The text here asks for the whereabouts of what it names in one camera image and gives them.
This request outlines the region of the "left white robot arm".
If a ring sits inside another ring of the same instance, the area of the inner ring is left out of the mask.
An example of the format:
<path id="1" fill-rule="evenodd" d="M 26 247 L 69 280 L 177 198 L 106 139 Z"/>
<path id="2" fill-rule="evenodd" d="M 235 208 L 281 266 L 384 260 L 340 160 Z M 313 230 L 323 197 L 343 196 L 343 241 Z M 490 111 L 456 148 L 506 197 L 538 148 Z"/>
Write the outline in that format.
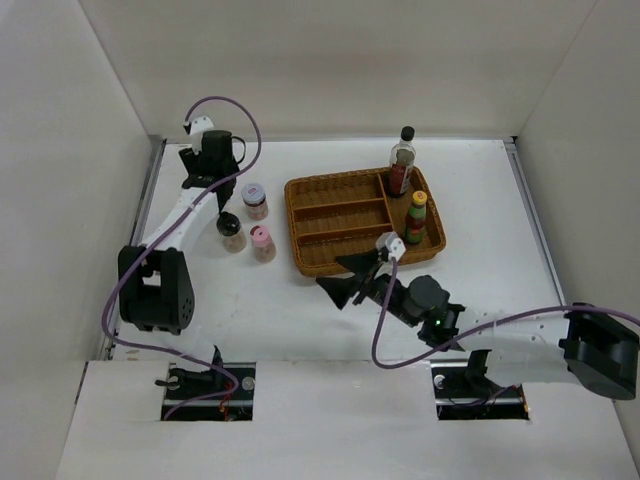
<path id="1" fill-rule="evenodd" d="M 180 335 L 194 315 L 195 293 L 186 253 L 211 222 L 222 238 L 242 233 L 238 217 L 224 207 L 236 185 L 226 178 L 240 171 L 233 143 L 243 140 L 226 130 L 202 134 L 200 148 L 178 152 L 187 171 L 178 200 L 163 223 L 143 244 L 118 254 L 121 319 L 143 332 Z"/>

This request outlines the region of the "pink-cap spice shaker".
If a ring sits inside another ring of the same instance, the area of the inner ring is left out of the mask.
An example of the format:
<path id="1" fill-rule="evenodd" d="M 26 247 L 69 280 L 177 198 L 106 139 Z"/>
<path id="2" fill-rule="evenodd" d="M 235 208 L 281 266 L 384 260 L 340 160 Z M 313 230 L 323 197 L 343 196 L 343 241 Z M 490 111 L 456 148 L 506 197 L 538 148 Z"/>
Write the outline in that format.
<path id="1" fill-rule="evenodd" d="M 276 246 L 270 231 L 264 225 L 256 225 L 250 230 L 254 258 L 261 263 L 269 263 L 276 256 Z"/>

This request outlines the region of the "black-cap spice shaker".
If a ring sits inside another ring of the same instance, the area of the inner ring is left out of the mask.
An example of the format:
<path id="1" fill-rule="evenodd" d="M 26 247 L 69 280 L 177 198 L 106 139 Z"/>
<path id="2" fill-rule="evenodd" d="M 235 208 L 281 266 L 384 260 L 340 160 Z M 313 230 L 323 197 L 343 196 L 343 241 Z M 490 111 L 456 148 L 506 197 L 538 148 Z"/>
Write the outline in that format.
<path id="1" fill-rule="evenodd" d="M 235 214 L 221 212 L 216 220 L 216 228 L 227 252 L 239 253 L 246 247 L 244 230 L 240 219 Z"/>

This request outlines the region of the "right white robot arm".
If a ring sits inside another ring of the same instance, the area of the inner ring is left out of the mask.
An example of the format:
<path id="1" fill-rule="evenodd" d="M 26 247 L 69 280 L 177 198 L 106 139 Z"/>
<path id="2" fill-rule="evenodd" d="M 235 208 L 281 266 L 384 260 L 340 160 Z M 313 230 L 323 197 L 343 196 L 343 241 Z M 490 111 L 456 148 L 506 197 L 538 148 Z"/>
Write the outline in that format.
<path id="1" fill-rule="evenodd" d="M 416 329 L 430 355 L 468 353 L 463 380 L 475 395 L 522 383 L 569 383 L 613 400 L 636 397 L 639 336 L 631 327 L 639 321 L 629 314 L 586 303 L 479 313 L 451 302 L 430 275 L 403 285 L 398 262 L 386 251 L 337 261 L 349 277 L 316 280 L 337 308 L 369 299 L 382 317 Z"/>

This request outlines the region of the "green-label yellow-cap sauce bottle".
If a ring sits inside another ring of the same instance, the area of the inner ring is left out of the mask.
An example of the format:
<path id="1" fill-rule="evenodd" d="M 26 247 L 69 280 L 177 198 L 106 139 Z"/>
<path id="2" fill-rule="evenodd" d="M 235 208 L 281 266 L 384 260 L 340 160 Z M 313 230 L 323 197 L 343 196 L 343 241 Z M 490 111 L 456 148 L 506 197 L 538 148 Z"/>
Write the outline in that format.
<path id="1" fill-rule="evenodd" d="M 412 194 L 411 205 L 405 217 L 404 241 L 409 245 L 419 244 L 425 232 L 428 195 L 421 190 Z"/>

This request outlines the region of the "tall red-label sauce bottle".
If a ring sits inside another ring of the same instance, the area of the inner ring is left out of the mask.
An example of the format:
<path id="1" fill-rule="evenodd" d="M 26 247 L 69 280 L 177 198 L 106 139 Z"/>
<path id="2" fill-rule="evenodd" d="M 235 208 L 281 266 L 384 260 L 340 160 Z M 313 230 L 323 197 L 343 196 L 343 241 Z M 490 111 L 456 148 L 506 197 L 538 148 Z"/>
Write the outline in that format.
<path id="1" fill-rule="evenodd" d="M 413 146 L 415 129 L 405 126 L 400 133 L 399 142 L 390 152 L 387 191 L 393 197 L 403 196 L 409 185 L 410 176 L 416 159 Z"/>

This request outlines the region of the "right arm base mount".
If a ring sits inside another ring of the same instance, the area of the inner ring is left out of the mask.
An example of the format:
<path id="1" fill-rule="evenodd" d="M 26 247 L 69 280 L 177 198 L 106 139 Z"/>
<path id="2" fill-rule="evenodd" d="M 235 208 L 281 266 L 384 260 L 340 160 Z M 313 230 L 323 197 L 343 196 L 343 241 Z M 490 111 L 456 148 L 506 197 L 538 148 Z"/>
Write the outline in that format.
<path id="1" fill-rule="evenodd" d="M 489 351 L 472 352 L 467 360 L 430 364 L 441 421 L 528 420 L 520 385 L 500 386 L 486 377 Z"/>

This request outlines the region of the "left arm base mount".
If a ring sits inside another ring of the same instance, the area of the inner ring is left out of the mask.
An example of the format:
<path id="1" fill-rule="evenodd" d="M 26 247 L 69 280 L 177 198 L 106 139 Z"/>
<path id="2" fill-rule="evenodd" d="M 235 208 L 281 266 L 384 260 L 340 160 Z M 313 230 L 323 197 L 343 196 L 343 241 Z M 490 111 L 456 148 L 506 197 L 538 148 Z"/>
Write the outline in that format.
<path id="1" fill-rule="evenodd" d="M 255 363 L 227 363 L 233 382 L 214 370 L 190 371 L 171 364 L 167 377 L 156 380 L 164 389 L 160 418 L 163 421 L 235 422 L 253 419 L 256 387 Z"/>

